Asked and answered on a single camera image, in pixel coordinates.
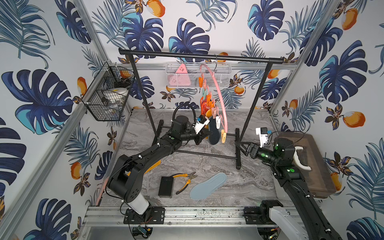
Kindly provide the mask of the beige yellow-edged insole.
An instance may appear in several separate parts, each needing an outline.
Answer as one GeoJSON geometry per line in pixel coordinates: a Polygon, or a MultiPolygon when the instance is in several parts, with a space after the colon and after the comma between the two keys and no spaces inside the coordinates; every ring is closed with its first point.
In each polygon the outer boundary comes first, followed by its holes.
{"type": "MultiPolygon", "coordinates": [[[[154,169],[157,168],[161,163],[162,163],[161,160],[157,161],[157,162],[156,162],[155,164],[153,164],[150,168],[148,168],[144,174],[147,174],[147,173],[149,173],[150,171],[154,170],[154,169]]],[[[125,175],[130,176],[130,174],[131,174],[130,171],[128,171],[128,172],[125,171],[125,175]]]]}

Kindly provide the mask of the light blue insole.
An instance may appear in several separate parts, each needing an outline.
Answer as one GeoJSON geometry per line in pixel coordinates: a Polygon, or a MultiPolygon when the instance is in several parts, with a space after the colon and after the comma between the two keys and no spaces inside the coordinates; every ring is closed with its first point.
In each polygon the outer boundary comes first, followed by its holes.
{"type": "Polygon", "coordinates": [[[225,173],[217,173],[210,179],[194,186],[190,191],[190,198],[196,201],[204,200],[221,188],[227,180],[228,177],[225,173]]]}

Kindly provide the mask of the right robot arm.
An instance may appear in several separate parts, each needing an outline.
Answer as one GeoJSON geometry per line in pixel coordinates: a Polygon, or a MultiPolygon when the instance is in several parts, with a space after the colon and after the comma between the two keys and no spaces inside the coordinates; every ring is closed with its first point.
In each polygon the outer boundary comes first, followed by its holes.
{"type": "Polygon", "coordinates": [[[252,142],[239,142],[237,147],[246,156],[259,159],[270,166],[279,185],[294,203],[310,240],[341,239],[315,202],[303,174],[293,164],[296,153],[293,141],[279,138],[272,150],[252,142]]]}

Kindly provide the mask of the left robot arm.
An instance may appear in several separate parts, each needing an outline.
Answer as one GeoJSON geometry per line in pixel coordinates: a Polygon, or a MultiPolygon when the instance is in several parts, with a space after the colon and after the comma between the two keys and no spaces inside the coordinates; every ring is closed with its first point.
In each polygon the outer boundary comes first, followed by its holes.
{"type": "Polygon", "coordinates": [[[172,116],[169,130],[153,145],[143,152],[130,157],[121,155],[108,178],[106,188],[124,201],[136,214],[143,215],[150,207],[149,202],[141,194],[145,173],[164,157],[176,152],[184,141],[194,141],[199,145],[211,132],[205,128],[210,123],[208,117],[197,116],[192,109],[194,122],[186,116],[177,116],[177,107],[172,116]]]}

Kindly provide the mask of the dark navy insole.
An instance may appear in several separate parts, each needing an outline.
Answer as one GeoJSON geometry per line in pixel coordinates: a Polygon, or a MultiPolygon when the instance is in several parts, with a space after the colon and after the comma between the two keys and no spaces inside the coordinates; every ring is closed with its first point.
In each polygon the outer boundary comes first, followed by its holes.
{"type": "Polygon", "coordinates": [[[211,134],[208,137],[208,141],[211,145],[216,145],[221,140],[221,133],[219,129],[217,129],[216,120],[213,117],[210,117],[209,120],[210,122],[208,124],[208,127],[211,134]]]}

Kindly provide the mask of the yellow clothes peg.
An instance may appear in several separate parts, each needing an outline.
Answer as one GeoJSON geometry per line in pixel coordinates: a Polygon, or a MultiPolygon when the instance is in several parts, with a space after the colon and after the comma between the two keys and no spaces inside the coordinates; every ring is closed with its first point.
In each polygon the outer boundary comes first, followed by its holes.
{"type": "Polygon", "coordinates": [[[226,142],[227,133],[224,129],[221,130],[221,141],[224,144],[226,142]]]}

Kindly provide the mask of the orange insole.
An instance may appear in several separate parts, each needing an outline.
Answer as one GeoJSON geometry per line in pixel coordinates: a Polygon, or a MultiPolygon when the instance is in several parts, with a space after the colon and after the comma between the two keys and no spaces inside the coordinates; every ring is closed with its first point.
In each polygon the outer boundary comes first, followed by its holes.
{"type": "Polygon", "coordinates": [[[207,112],[206,112],[206,117],[209,119],[213,116],[213,112],[212,112],[212,109],[209,109],[207,112]]]}

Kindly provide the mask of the white clothes peg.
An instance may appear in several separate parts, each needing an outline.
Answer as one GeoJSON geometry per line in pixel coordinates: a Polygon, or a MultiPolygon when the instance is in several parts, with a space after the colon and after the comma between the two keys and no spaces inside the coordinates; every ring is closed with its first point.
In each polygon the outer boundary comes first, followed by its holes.
{"type": "Polygon", "coordinates": [[[216,128],[219,130],[222,124],[222,116],[221,115],[216,116],[215,121],[216,121],[216,128]]]}

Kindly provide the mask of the red patterned insole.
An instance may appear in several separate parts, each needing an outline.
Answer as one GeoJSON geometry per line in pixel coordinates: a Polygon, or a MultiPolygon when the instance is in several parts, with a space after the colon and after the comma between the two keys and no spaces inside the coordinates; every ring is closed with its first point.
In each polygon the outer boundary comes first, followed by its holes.
{"type": "Polygon", "coordinates": [[[201,115],[205,116],[207,111],[211,109],[211,96],[208,95],[206,97],[202,97],[200,100],[200,106],[201,106],[201,115]]]}

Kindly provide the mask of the small black box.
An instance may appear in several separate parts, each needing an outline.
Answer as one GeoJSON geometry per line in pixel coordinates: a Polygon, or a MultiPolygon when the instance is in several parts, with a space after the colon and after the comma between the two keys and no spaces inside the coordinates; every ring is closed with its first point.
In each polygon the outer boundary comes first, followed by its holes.
{"type": "Polygon", "coordinates": [[[160,198],[171,198],[173,195],[174,177],[161,177],[158,196],[160,198]]]}

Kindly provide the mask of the pink triangle item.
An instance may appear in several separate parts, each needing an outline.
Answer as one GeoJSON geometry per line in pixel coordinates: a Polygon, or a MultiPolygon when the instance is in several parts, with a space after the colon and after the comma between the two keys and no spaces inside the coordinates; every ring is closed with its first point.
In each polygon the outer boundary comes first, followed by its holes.
{"type": "Polygon", "coordinates": [[[174,66],[171,67],[171,72],[167,73],[168,83],[170,87],[189,87],[191,79],[185,64],[180,64],[174,71],[174,66]]]}

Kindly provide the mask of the brown plastic toolbox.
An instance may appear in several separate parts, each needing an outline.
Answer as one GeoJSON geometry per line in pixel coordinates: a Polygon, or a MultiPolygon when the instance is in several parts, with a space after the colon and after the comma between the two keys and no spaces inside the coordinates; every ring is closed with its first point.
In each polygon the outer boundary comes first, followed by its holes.
{"type": "Polygon", "coordinates": [[[331,173],[312,135],[281,132],[273,143],[277,143],[280,138],[289,139],[294,142],[295,147],[302,148],[297,151],[299,161],[305,167],[300,169],[300,172],[306,180],[310,193],[316,199],[326,199],[337,192],[331,173]]]}

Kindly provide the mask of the white bowl in basket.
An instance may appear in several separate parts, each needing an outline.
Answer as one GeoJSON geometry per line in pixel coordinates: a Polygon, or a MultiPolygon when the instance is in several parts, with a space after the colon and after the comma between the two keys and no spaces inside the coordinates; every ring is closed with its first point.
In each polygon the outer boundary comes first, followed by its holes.
{"type": "Polygon", "coordinates": [[[123,102],[128,95],[126,88],[114,88],[102,92],[102,103],[105,105],[123,102]]]}

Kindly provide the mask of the yellow handled pliers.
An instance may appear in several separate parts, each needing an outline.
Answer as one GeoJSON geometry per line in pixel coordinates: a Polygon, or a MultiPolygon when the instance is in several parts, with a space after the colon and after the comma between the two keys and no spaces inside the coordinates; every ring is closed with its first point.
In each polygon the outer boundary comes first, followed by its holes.
{"type": "Polygon", "coordinates": [[[192,179],[196,178],[197,175],[196,175],[196,172],[192,172],[192,173],[189,173],[189,174],[178,173],[178,174],[171,175],[171,177],[173,179],[175,179],[175,178],[186,178],[187,179],[185,184],[183,185],[183,187],[176,192],[176,195],[179,195],[180,193],[182,193],[189,186],[189,184],[191,183],[192,179]]]}

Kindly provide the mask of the clear wall shelf basket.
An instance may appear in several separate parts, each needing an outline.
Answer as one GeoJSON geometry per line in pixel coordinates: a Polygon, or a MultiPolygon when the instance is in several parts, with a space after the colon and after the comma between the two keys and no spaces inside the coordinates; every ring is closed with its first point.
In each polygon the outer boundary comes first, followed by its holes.
{"type": "Polygon", "coordinates": [[[174,66],[174,71],[180,64],[185,64],[191,79],[189,87],[178,88],[201,88],[203,81],[211,88],[218,86],[220,89],[227,88],[230,84],[232,74],[232,66],[227,63],[167,63],[165,73],[171,72],[171,67],[174,66]]]}

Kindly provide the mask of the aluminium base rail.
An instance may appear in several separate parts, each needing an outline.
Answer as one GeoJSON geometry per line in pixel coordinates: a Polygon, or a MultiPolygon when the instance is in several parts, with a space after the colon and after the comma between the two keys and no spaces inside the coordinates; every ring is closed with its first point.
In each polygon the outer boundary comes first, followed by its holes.
{"type": "Polygon", "coordinates": [[[154,207],[145,217],[126,207],[89,207],[85,227],[265,227],[304,222],[294,207],[154,207]]]}

